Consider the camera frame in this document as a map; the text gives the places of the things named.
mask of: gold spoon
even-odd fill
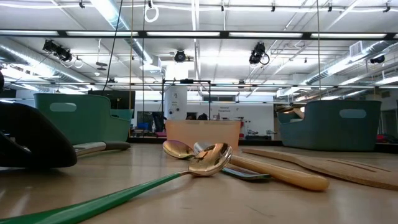
[[[191,149],[191,147],[180,141],[167,140],[163,143],[163,150],[166,152],[166,154],[176,159],[191,159],[195,157],[195,154],[199,154],[209,146],[211,146],[210,143],[197,142],[195,143],[194,149]],[[266,180],[271,177],[269,174],[258,174],[249,170],[236,169],[230,164],[228,164],[228,167],[224,167],[222,171],[238,179],[248,181]]]
[[[2,219],[0,220],[0,223],[79,223],[127,202],[133,197],[170,180],[176,179],[177,177],[181,177],[186,174],[201,177],[211,176],[226,166],[231,159],[231,156],[231,146],[224,143],[218,143],[206,148],[204,151],[193,157],[189,163],[188,171],[171,174],[160,179],[152,180],[87,202],[33,213],[30,215]]]

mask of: green spoon handle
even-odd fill
[[[69,205],[62,208],[56,208],[30,215],[23,215],[19,217],[7,218],[0,220],[0,224],[7,223],[40,223],[40,224],[53,224],[53,223],[79,223],[103,213],[111,208],[114,208],[133,197],[142,194],[154,187],[162,185],[170,180],[176,179],[183,175],[189,174],[189,171],[178,172],[171,174],[157,180],[152,180],[144,184],[140,184],[128,189],[120,190],[87,202]]]

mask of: white cylinder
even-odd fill
[[[165,92],[165,117],[173,120],[187,118],[187,87],[171,86]]]

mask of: table surface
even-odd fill
[[[344,158],[398,170],[398,155],[251,147],[306,156]],[[295,164],[242,154],[271,164]],[[79,157],[78,164],[47,171],[0,167],[0,218],[63,207],[185,170],[160,144]],[[172,180],[84,223],[397,223],[398,192],[327,177],[330,188],[311,192],[271,179],[245,182],[224,174]]]

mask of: person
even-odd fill
[[[4,88],[4,76],[2,75],[0,70],[0,93],[2,92],[3,88]]]

